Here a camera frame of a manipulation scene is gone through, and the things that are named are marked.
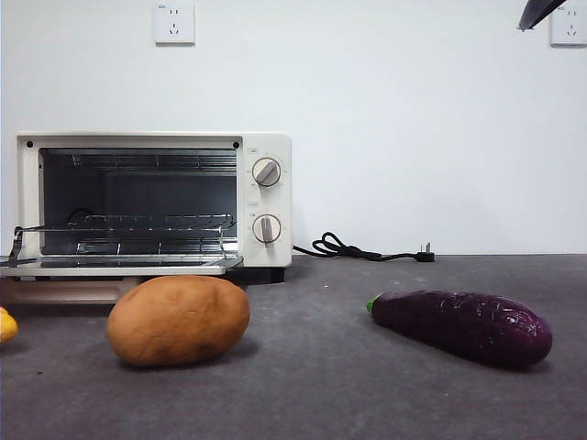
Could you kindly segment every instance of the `eggplant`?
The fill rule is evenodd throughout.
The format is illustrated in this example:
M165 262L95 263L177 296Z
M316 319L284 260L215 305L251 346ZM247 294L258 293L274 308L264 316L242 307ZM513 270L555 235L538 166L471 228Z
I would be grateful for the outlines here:
M519 302L471 292L383 293L367 304L374 322L481 363L526 369L552 348L548 323Z

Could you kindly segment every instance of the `gray countertop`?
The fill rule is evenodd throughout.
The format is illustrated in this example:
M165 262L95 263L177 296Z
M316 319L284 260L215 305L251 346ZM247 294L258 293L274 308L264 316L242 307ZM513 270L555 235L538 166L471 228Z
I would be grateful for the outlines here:
M371 320L380 292L500 294L550 324L526 372L490 368ZM435 263L295 257L251 285L250 325L223 357L128 368L107 310L17 315L0 348L2 438L587 439L587 256L440 256Z

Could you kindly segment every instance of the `wall outlet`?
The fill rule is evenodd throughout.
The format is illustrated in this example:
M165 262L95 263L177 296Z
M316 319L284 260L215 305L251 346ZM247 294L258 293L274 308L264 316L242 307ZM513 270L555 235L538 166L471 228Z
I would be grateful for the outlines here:
M155 42L194 44L194 3L159 2L154 12Z
M567 0L552 12L550 46L587 47L587 0Z

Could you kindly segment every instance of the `control knob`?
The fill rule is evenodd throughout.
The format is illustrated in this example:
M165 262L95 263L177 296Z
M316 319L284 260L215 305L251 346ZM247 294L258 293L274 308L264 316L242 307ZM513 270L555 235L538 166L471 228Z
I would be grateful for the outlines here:
M281 173L279 164L273 159L259 159L253 166L253 179L261 186L274 185L279 180Z
M279 238L282 224L274 215L260 215L253 223L253 234L262 243L271 243Z

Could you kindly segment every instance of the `wire rack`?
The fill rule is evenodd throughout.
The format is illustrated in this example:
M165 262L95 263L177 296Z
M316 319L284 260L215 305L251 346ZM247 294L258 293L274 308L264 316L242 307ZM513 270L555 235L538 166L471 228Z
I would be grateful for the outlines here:
M64 225L40 225L23 228L24 232L155 232L214 231L223 232L236 224L232 214L147 214L86 215Z
M26 233L43 232L73 234L65 235L72 241L63 257L226 257L238 251L237 239L226 236L236 223L232 214L86 215L64 225L18 227L8 260L17 261Z

